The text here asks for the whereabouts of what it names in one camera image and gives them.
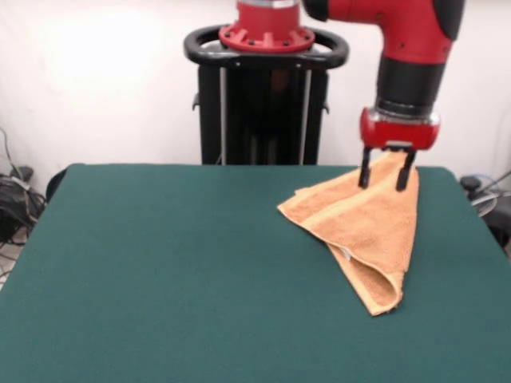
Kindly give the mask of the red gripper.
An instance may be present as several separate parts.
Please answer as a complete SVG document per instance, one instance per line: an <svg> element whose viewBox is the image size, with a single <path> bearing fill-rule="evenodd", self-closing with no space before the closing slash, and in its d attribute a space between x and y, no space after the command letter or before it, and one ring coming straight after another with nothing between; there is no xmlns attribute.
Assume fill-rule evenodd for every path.
<svg viewBox="0 0 511 383"><path fill-rule="evenodd" d="M425 118L404 119L365 108L360 116L359 131L365 146L358 186L367 188L370 181L370 154L372 149L413 149L406 153L403 166L398 174L397 191L406 189L416 151L427 151L434 145L440 130L441 121L437 113Z"/></svg>

